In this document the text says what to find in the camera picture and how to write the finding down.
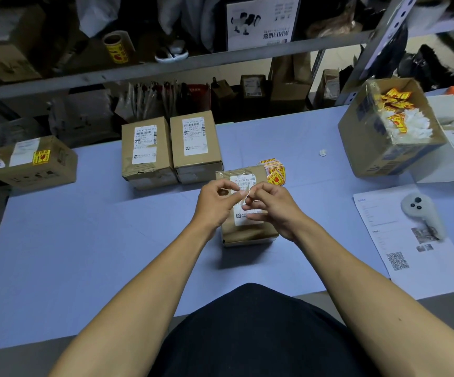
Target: brown box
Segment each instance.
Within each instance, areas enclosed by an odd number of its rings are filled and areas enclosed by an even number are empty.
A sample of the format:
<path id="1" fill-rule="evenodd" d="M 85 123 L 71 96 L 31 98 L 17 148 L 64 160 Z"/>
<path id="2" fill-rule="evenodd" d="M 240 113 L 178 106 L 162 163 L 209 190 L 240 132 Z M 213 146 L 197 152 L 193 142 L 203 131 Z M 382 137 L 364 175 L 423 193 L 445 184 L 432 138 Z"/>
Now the brown box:
<path id="1" fill-rule="evenodd" d="M 300 113 L 305 110 L 311 89 L 307 54 L 274 57 L 268 78 L 272 81 L 270 116 Z"/>
<path id="2" fill-rule="evenodd" d="M 122 177 L 138 190 L 178 183 L 164 117 L 122 126 Z"/>
<path id="3" fill-rule="evenodd" d="M 316 109 L 333 107 L 339 94 L 339 71 L 336 69 L 326 69 L 323 71 L 321 82 L 316 90 L 312 105 Z"/>
<path id="4" fill-rule="evenodd" d="M 265 98 L 265 75 L 241 75 L 243 98 Z"/>
<path id="5" fill-rule="evenodd" d="M 183 184 L 215 179 L 223 170 L 215 120 L 211 111 L 171 118 L 173 162 Z"/>
<path id="6" fill-rule="evenodd" d="M 381 94 L 391 88 L 412 91 L 409 101 L 430 120 L 428 139 L 390 137 L 381 119 Z M 400 174 L 415 161 L 446 143 L 426 96 L 413 78 L 367 80 L 338 123 L 345 152 L 356 177 Z"/>
<path id="7" fill-rule="evenodd" d="M 39 5 L 0 9 L 0 79 L 4 82 L 42 78 L 30 57 L 41 40 L 45 20 Z"/>
<path id="8" fill-rule="evenodd" d="M 20 190 L 63 185 L 76 179 L 77 154 L 55 136 L 0 148 L 0 181 Z"/>
<path id="9" fill-rule="evenodd" d="M 258 182 L 267 181 L 267 173 L 263 165 L 257 165 L 217 172 L 216 179 L 221 178 L 230 179 L 238 184 L 242 190 L 247 190 Z M 243 202 L 237 204 L 222 224 L 223 245 L 234 247 L 274 241 L 279 236 L 274 226 L 268 222 L 247 220 L 244 217 L 246 212 L 241 209 L 242 204 Z"/>

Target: cardboard box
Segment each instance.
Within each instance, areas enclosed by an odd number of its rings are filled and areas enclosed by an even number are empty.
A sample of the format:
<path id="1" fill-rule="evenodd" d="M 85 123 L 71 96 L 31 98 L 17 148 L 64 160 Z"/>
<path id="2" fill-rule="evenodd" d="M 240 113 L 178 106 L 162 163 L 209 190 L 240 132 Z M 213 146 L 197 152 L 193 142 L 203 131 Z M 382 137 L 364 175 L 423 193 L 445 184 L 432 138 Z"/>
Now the cardboard box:
<path id="1" fill-rule="evenodd" d="M 378 104 L 381 94 L 394 87 L 400 92 L 412 91 L 410 101 L 430 120 L 431 138 L 409 140 L 409 137 L 400 136 L 396 139 L 387 134 Z M 413 78 L 367 80 L 338 123 L 338 130 L 356 177 L 400 174 L 446 143 L 426 96 Z"/>
<path id="2" fill-rule="evenodd" d="M 91 90 L 58 96 L 51 101 L 49 128 L 71 148 L 120 139 L 111 109 L 110 90 Z"/>
<path id="3" fill-rule="evenodd" d="M 234 181 L 242 190 L 247 190 L 258 182 L 267 181 L 267 173 L 263 165 L 257 165 L 217 172 L 216 179 L 222 178 Z M 223 245 L 234 247 L 274 241 L 279 236 L 274 226 L 268 222 L 247 220 L 246 212 L 241 209 L 242 204 L 243 202 L 237 204 L 222 224 Z"/>
<path id="4" fill-rule="evenodd" d="M 441 124 L 454 121 L 454 95 L 430 96 L 427 99 Z M 415 182 L 454 181 L 454 146 L 446 143 L 410 167 Z"/>
<path id="5" fill-rule="evenodd" d="M 164 117 L 122 126 L 122 177 L 138 190 L 178 183 Z"/>
<path id="6" fill-rule="evenodd" d="M 34 118 L 20 118 L 0 123 L 0 147 L 50 135 L 47 127 Z"/>
<path id="7" fill-rule="evenodd" d="M 314 96 L 313 107 L 316 109 L 334 107 L 338 95 L 340 95 L 339 71 L 336 69 L 324 70 Z"/>
<path id="8" fill-rule="evenodd" d="M 308 54 L 286 55 L 272 59 L 268 76 L 272 81 L 270 116 L 300 113 L 305 110 L 306 99 L 311 89 L 311 79 L 305 78 L 311 76 Z"/>
<path id="9" fill-rule="evenodd" d="M 39 5 L 0 9 L 0 79 L 16 82 L 42 78 L 33 57 L 46 14 Z M 44 53 L 35 51 L 35 55 Z"/>
<path id="10" fill-rule="evenodd" d="M 20 190 L 75 182 L 77 154 L 54 136 L 0 148 L 0 181 Z"/>
<path id="11" fill-rule="evenodd" d="M 265 75 L 241 75 L 243 98 L 265 98 Z"/>
<path id="12" fill-rule="evenodd" d="M 171 118 L 173 162 L 183 184 L 211 181 L 223 170 L 211 111 Z"/>

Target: white game controller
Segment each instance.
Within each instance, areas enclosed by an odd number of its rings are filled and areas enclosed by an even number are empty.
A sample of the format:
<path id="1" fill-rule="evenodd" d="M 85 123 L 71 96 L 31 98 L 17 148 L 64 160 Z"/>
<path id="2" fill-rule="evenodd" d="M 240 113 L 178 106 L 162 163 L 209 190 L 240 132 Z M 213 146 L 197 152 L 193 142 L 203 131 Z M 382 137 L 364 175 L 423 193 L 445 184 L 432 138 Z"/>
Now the white game controller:
<path id="1" fill-rule="evenodd" d="M 436 206 L 430 197 L 421 193 L 411 193 L 401 201 L 401 210 L 409 217 L 422 218 L 432 234 L 439 240 L 444 240 L 446 230 L 441 221 Z"/>

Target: packing tape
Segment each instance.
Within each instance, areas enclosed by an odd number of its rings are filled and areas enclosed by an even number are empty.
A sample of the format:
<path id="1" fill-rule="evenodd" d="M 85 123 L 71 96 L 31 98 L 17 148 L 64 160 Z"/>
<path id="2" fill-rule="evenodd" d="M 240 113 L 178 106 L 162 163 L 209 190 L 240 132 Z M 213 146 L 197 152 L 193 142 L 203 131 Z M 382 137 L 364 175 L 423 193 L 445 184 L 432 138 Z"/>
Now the packing tape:
<path id="1" fill-rule="evenodd" d="M 112 61 L 118 65 L 128 63 L 131 56 L 136 52 L 127 31 L 117 30 L 103 37 L 103 44 L 112 57 Z"/>

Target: qr code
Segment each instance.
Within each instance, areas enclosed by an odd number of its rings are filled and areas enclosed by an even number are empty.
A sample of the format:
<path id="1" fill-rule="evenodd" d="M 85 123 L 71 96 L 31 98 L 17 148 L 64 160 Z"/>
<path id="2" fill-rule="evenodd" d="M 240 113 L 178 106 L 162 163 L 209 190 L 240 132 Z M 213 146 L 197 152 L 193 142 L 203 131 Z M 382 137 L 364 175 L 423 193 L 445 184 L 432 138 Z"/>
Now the qr code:
<path id="1" fill-rule="evenodd" d="M 393 266 L 394 271 L 410 268 L 405 257 L 400 251 L 398 251 L 397 253 L 387 254 L 387 259 L 391 262 L 391 266 Z"/>

